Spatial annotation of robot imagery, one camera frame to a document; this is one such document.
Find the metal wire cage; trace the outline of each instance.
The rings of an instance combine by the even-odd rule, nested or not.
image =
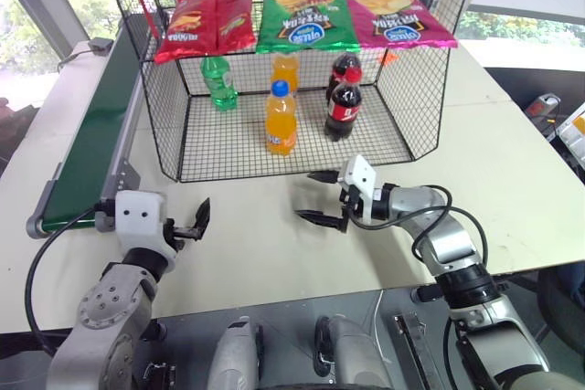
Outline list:
[[[262,0],[252,5],[258,35]],[[300,52],[297,146],[286,157],[265,146],[264,102],[270,87],[271,56],[254,48],[226,55],[238,108],[215,110],[199,66],[201,58],[155,65],[176,0],[117,0],[137,57],[156,150],[165,175],[196,182],[337,167],[356,153],[372,164],[403,163],[437,148],[444,82],[450,50],[418,47],[395,51],[362,50],[362,109],[349,138],[324,136],[324,90],[339,53]],[[441,4],[441,21],[451,31],[464,0],[421,0],[431,12]]]

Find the orange soda bottle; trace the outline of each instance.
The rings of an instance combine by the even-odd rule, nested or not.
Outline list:
[[[273,154],[288,155],[296,144],[296,102],[286,81],[272,83],[266,100],[266,146]]]
[[[272,77],[274,81],[286,81],[289,92],[296,96],[299,88],[299,58],[296,54],[275,54],[272,57]]]

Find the table surface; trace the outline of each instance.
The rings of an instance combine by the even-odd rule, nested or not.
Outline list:
[[[0,332],[28,330],[24,284],[42,242],[27,236],[25,222],[67,153],[104,65],[105,58],[84,54],[62,70],[0,178]],[[464,48],[452,52],[446,87],[439,148],[414,163],[376,167],[378,184],[449,188],[453,203],[484,226],[492,273],[584,259],[580,181]],[[167,213],[179,225],[191,223],[199,203],[211,197],[207,233],[186,245],[175,271],[161,280],[154,317],[432,282],[400,229],[350,227],[343,235],[293,213],[312,208],[338,215],[334,185],[301,174],[194,184],[166,179],[145,106],[131,162],[142,190],[166,194]],[[82,294],[121,257],[113,233],[72,230],[60,237],[37,270],[33,301],[41,328],[71,326]]]

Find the dark soda bottle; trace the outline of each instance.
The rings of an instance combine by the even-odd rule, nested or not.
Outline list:
[[[327,104],[325,135],[337,142],[349,136],[356,122],[357,112],[362,103],[359,81],[362,79],[360,68],[347,68],[344,80],[334,88]]]
[[[337,59],[334,61],[331,68],[331,76],[329,77],[329,86],[327,87],[327,92],[325,93],[325,96],[327,97],[327,104],[331,99],[331,93],[333,93],[334,88],[337,87],[343,80],[347,68],[362,69],[362,65],[359,62],[359,58],[356,54],[346,52],[345,54],[337,57]]]

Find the green soda bottle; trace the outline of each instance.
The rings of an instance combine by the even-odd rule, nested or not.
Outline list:
[[[211,93],[211,100],[219,110],[235,109],[238,93],[229,73],[229,63],[223,57],[205,57],[201,62],[201,74]]]

